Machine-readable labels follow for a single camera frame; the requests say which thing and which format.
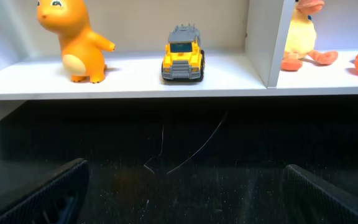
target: white shelf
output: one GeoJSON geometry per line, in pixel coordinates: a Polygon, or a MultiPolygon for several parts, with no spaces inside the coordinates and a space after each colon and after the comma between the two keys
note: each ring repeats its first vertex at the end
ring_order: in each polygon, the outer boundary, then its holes
{"type": "Polygon", "coordinates": [[[0,71],[0,100],[247,96],[266,90],[246,56],[207,54],[201,83],[161,79],[163,54],[115,54],[99,84],[73,83],[58,58],[25,61],[0,71]]]}
{"type": "Polygon", "coordinates": [[[357,94],[358,72],[354,68],[357,54],[358,50],[340,51],[338,60],[326,67],[314,64],[308,57],[298,72],[280,72],[277,88],[298,89],[300,93],[315,89],[325,94],[357,94]]]}

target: truck windshield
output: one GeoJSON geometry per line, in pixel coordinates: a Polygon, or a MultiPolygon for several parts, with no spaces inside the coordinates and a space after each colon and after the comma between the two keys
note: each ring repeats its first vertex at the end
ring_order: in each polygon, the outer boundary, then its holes
{"type": "Polygon", "coordinates": [[[171,53],[192,52],[191,43],[171,44],[171,53]]]}

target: duck's beak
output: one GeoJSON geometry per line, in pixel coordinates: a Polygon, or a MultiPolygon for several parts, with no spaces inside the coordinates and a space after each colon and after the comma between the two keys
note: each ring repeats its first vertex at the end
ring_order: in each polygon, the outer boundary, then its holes
{"type": "Polygon", "coordinates": [[[313,15],[322,10],[325,2],[323,0],[299,0],[297,10],[306,15],[313,15]]]}

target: cream-colored belly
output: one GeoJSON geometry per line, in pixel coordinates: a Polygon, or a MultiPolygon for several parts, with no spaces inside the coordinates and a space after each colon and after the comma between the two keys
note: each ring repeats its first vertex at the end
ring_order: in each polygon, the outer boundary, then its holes
{"type": "Polygon", "coordinates": [[[63,56],[63,66],[68,70],[72,75],[85,76],[86,67],[85,64],[74,55],[64,55],[63,56]]]}
{"type": "Polygon", "coordinates": [[[317,34],[312,22],[305,24],[291,21],[285,52],[297,53],[299,58],[303,58],[314,49],[316,38],[317,34]]]}

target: yellow toy truck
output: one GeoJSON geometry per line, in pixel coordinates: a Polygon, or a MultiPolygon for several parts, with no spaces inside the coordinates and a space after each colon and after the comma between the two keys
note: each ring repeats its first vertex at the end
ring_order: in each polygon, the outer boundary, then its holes
{"type": "Polygon", "coordinates": [[[195,26],[176,26],[165,46],[167,53],[162,62],[162,78],[166,81],[202,81],[205,56],[200,45],[200,32],[195,26]]]}

